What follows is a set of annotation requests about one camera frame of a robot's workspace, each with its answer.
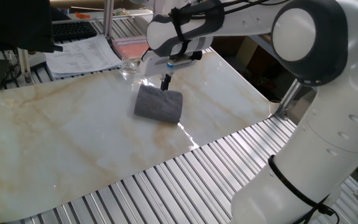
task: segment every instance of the desk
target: desk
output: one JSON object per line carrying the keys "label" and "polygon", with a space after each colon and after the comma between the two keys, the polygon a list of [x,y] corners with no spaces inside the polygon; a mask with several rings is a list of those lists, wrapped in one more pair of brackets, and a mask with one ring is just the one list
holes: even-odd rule
{"label": "desk", "polygon": [[170,89],[184,98],[178,125],[133,115],[142,83],[159,86],[160,77],[113,70],[0,91],[0,222],[72,201],[274,112],[215,52],[173,76]]}
{"label": "desk", "polygon": [[[35,83],[56,81],[43,69],[33,72],[32,77]],[[19,86],[25,83],[18,80],[6,88]],[[271,117],[53,210],[10,224],[227,223],[232,195],[260,170],[254,161],[263,161],[264,166],[266,158],[280,150],[294,129],[291,121]],[[34,161],[26,160],[23,166],[31,163]],[[342,189],[335,209],[343,223],[358,223],[358,205],[352,195],[358,185],[349,178]],[[43,201],[30,198],[25,206],[35,202]],[[330,218],[321,216],[313,223],[332,223]]]}

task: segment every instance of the black cable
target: black cable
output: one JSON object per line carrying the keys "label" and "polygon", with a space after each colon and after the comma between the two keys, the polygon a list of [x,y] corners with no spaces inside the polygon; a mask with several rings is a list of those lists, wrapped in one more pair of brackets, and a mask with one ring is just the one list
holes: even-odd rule
{"label": "black cable", "polygon": [[225,3],[219,4],[217,6],[212,7],[211,9],[207,9],[205,11],[180,12],[179,15],[181,15],[181,16],[190,16],[191,19],[205,19],[205,16],[198,16],[198,17],[193,17],[193,16],[202,15],[202,14],[205,14],[206,12],[209,12],[209,11],[212,11],[212,10],[215,10],[215,9],[218,9],[218,8],[225,8],[225,7],[229,7],[229,6],[233,6],[233,5],[240,4],[240,3],[245,3],[245,2],[248,3],[248,4],[246,4],[244,6],[241,6],[241,7],[238,7],[238,8],[235,8],[235,9],[228,10],[228,11],[226,11],[224,13],[224,15],[230,14],[230,13],[233,13],[233,12],[237,12],[237,11],[246,9],[248,7],[258,5],[258,4],[263,5],[263,6],[276,6],[276,5],[288,2],[289,0],[283,0],[281,2],[276,2],[276,3],[271,3],[271,4],[264,3],[266,1],[269,1],[269,0],[258,0],[258,1],[254,1],[254,2],[251,2],[249,0],[237,0],[237,1],[225,2]]}
{"label": "black cable", "polygon": [[271,3],[271,4],[267,4],[267,3],[260,3],[260,4],[263,5],[263,6],[276,6],[276,5],[279,5],[279,4],[286,3],[287,1],[290,1],[290,0],[284,0],[284,1],[276,2],[276,3]]}
{"label": "black cable", "polygon": [[[233,13],[233,12],[237,12],[237,11],[241,11],[243,9],[247,9],[249,7],[252,7],[252,6],[255,6],[255,5],[258,5],[260,3],[263,3],[263,2],[266,2],[266,1],[269,1],[269,0],[258,0],[258,1],[254,1],[254,2],[249,2],[248,0],[246,1],[241,1],[241,3],[243,2],[249,2],[249,4],[246,4],[244,6],[240,6],[240,7],[237,7],[235,9],[231,9],[231,10],[228,10],[228,11],[225,11],[223,14],[224,15],[227,15],[227,14],[230,14],[230,13]],[[190,19],[206,19],[206,16],[191,16]]]}

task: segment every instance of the glass cup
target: glass cup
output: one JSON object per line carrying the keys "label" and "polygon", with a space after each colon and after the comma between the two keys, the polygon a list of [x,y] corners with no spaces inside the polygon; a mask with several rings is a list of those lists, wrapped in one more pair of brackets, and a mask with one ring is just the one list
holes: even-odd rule
{"label": "glass cup", "polygon": [[135,74],[135,72],[137,70],[138,62],[139,62],[139,58],[122,57],[121,73],[124,76]]}

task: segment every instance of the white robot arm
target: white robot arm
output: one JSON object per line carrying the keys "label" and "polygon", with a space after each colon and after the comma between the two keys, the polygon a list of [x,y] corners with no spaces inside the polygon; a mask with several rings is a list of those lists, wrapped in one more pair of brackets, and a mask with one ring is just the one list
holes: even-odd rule
{"label": "white robot arm", "polygon": [[283,149],[233,196],[232,223],[297,223],[324,210],[317,203],[358,166],[358,0],[236,2],[207,0],[154,17],[140,70],[191,66],[213,36],[271,32],[280,63],[318,93]]}

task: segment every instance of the marble surface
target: marble surface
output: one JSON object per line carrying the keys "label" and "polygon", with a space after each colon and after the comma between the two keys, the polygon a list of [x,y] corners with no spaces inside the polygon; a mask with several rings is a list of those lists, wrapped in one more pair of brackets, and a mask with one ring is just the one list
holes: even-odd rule
{"label": "marble surface", "polygon": [[0,222],[26,218],[267,118],[267,101],[216,53],[177,71],[179,124],[133,115],[160,76],[119,71],[0,91]]}

